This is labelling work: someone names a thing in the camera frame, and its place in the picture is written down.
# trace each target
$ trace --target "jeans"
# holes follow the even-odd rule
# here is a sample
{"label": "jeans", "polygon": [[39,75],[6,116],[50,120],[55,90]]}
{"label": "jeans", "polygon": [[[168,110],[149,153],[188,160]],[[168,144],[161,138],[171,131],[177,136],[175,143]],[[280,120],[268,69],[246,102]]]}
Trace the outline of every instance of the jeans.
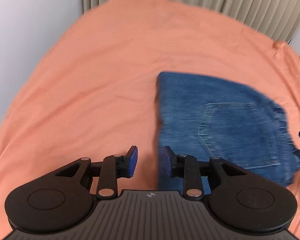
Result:
{"label": "jeans", "polygon": [[[219,78],[162,72],[158,76],[159,189],[181,190],[168,178],[162,147],[209,161],[219,156],[282,186],[300,169],[300,150],[287,131],[284,110],[252,88]],[[202,177],[205,193],[209,184]]]}

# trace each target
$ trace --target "orange bedsheet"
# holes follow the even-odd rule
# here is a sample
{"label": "orange bedsheet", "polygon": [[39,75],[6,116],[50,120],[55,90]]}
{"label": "orange bedsheet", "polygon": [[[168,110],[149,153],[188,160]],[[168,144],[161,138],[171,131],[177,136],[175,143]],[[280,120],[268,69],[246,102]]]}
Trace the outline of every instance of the orange bedsheet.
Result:
{"label": "orange bedsheet", "polygon": [[[83,15],[38,64],[0,128],[0,239],[14,188],[77,158],[139,148],[119,189],[156,188],[156,78],[161,71],[250,85],[287,112],[300,148],[300,57],[229,17],[167,0],[110,0]],[[290,231],[300,238],[298,200]]]}

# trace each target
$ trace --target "jeans pocket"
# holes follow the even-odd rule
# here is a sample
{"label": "jeans pocket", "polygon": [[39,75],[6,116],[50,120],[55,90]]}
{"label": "jeans pocket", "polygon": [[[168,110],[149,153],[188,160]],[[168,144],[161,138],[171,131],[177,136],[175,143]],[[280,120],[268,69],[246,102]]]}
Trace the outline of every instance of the jeans pocket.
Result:
{"label": "jeans pocket", "polygon": [[209,156],[245,169],[280,165],[271,122],[255,103],[206,104],[198,135]]}

